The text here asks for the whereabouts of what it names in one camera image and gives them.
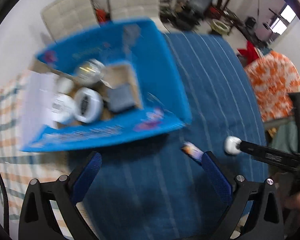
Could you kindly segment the left white padded chair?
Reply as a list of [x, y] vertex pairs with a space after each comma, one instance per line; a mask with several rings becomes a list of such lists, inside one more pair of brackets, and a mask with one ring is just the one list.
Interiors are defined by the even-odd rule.
[[91, 0], [55, 0], [41, 11], [41, 17], [55, 41], [98, 25]]

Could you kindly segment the waste bin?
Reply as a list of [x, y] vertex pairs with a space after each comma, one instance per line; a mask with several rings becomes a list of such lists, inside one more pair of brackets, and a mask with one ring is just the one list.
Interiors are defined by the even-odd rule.
[[228, 35], [230, 33], [230, 28], [225, 23], [217, 19], [212, 19], [210, 27], [211, 30], [209, 34], [212, 35], [222, 36], [222, 35]]

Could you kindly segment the small white rounded case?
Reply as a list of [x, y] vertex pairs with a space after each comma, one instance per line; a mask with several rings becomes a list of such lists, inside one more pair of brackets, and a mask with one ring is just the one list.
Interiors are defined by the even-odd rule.
[[224, 141], [224, 151], [228, 155], [238, 155], [241, 153], [240, 144], [241, 139], [238, 137], [228, 136]]

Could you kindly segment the white jar with logo lid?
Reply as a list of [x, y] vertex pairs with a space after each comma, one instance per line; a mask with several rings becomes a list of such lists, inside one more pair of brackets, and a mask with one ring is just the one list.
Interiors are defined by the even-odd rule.
[[75, 101], [72, 97], [58, 93], [51, 105], [51, 119], [59, 124], [68, 125], [75, 119]]

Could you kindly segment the white jar with black lid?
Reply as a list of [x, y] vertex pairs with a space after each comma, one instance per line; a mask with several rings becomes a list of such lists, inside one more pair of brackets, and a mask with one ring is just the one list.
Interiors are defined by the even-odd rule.
[[82, 123], [90, 124], [99, 120], [103, 112], [102, 96], [90, 88], [80, 88], [74, 97], [75, 118]]

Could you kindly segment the red cloth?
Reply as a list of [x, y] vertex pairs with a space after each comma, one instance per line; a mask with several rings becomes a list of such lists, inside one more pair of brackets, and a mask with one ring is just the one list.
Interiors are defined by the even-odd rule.
[[246, 65], [260, 58], [256, 47], [250, 41], [247, 41], [245, 48], [237, 48], [237, 51], [245, 59]]

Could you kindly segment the small colourful tube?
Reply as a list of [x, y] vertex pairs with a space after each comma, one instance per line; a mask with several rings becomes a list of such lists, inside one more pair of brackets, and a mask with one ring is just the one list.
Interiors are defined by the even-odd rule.
[[204, 152], [201, 151], [199, 148], [197, 148], [193, 143], [191, 142], [185, 142], [183, 144], [181, 150], [188, 155], [191, 159], [194, 161], [201, 163], [202, 162], [202, 157]]

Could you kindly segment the blue cardboard box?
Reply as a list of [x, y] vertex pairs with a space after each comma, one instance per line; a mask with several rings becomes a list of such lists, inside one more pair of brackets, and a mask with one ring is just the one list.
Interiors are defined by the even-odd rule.
[[[66, 94], [74, 99], [86, 87], [74, 79], [75, 70], [89, 59], [106, 67], [102, 81], [87, 87], [102, 96], [100, 119], [85, 124], [75, 118], [68, 125], [53, 121], [57, 80], [66, 77], [74, 82]], [[107, 89], [125, 83], [136, 106], [112, 113]], [[155, 23], [148, 18], [107, 23], [58, 40], [37, 54], [23, 100], [20, 149], [58, 152], [113, 146], [169, 133], [191, 120], [177, 66]]]

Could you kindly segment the orange floral cushion chair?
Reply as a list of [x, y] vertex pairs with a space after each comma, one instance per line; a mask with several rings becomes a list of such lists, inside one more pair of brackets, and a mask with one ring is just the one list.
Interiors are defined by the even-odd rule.
[[263, 122], [282, 119], [292, 114], [289, 93], [300, 93], [300, 75], [292, 61], [270, 51], [245, 67], [256, 96]]

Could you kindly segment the small silver lid jar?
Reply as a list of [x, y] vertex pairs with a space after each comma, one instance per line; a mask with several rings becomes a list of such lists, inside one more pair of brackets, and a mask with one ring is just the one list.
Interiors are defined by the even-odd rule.
[[62, 94], [69, 94], [74, 86], [74, 82], [66, 77], [60, 77], [56, 82], [57, 92]]

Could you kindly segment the black weight bench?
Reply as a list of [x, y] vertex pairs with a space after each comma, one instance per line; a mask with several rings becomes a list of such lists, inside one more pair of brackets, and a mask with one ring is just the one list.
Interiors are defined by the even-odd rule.
[[205, 18], [205, 13], [212, 1], [187, 0], [185, 3], [178, 3], [172, 7], [172, 0], [163, 0], [160, 2], [160, 20], [164, 23], [171, 23], [181, 31], [191, 31]]

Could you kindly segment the grey square box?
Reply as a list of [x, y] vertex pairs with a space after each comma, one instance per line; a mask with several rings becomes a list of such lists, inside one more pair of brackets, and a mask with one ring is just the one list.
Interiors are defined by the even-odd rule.
[[121, 113], [136, 106], [131, 87], [128, 83], [107, 89], [108, 109], [112, 113]]

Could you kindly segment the silver round tin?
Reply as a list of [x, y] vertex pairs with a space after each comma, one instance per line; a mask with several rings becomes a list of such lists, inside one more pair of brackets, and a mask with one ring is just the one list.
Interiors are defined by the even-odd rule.
[[106, 73], [105, 65], [97, 59], [89, 59], [75, 70], [74, 79], [83, 86], [91, 87], [102, 81]]

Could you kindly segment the plaid and blue tablecloth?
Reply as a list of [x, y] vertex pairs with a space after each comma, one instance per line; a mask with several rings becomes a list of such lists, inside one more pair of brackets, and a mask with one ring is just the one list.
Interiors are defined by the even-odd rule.
[[[102, 148], [102, 167], [78, 208], [102, 239], [176, 239], [213, 229], [225, 205], [205, 172], [181, 152], [189, 141], [211, 151], [231, 172], [262, 182], [267, 165], [229, 157], [229, 135], [264, 144], [264, 129], [248, 78], [230, 44], [213, 35], [166, 34], [192, 113], [188, 126], [147, 140]], [[29, 181], [53, 181], [89, 151], [20, 152], [23, 72], [0, 90], [0, 172], [8, 193], [10, 234], [18, 237]]]

